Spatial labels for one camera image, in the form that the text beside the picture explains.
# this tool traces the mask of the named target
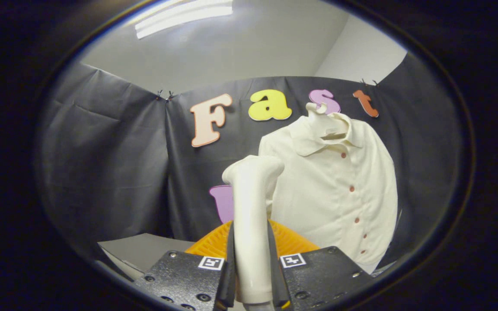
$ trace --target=screw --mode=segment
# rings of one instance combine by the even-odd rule
[[[301,299],[301,300],[307,299],[307,297],[309,297],[309,296],[310,295],[307,292],[298,292],[297,294],[295,294],[295,298]]]
[[[324,301],[319,301],[319,302],[315,303],[312,307],[316,308],[316,307],[318,307],[320,305],[323,305],[324,303],[325,303]]]
[[[199,299],[200,301],[211,301],[211,297],[207,294],[199,294],[197,295],[197,299]]]

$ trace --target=hanger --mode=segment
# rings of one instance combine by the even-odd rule
[[[348,124],[343,120],[334,119],[326,115],[328,105],[324,102],[318,107],[314,102],[306,104],[306,110],[309,112],[309,124],[314,134],[324,138],[331,135],[345,134],[348,131]]]

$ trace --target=yellow letter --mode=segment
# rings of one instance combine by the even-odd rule
[[[256,121],[265,121],[270,118],[285,120],[291,116],[291,109],[287,108],[285,95],[277,90],[262,90],[251,95],[254,104],[249,107],[249,116]]]
[[[216,105],[229,106],[232,104],[232,97],[228,94],[222,94],[218,97],[201,102],[191,107],[190,111],[195,119],[195,137],[192,140],[193,147],[201,147],[220,138],[220,133],[213,130],[213,122],[221,127],[226,121],[224,108],[218,106],[211,113],[211,107]]]

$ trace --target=orange object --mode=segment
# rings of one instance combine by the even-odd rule
[[[278,256],[310,252],[319,249],[318,246],[314,245],[306,238],[303,238],[290,228],[272,220],[269,220],[269,222],[272,231],[274,232]],[[230,232],[231,225],[232,222],[229,221],[209,232],[209,234],[193,244],[191,248],[188,248],[186,253],[199,256],[226,258],[228,233]]]

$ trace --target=white cylindrical object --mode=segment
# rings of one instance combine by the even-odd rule
[[[237,301],[265,304],[272,300],[266,189],[282,173],[276,157],[249,155],[230,165],[222,179],[233,187],[233,240],[238,277]]]

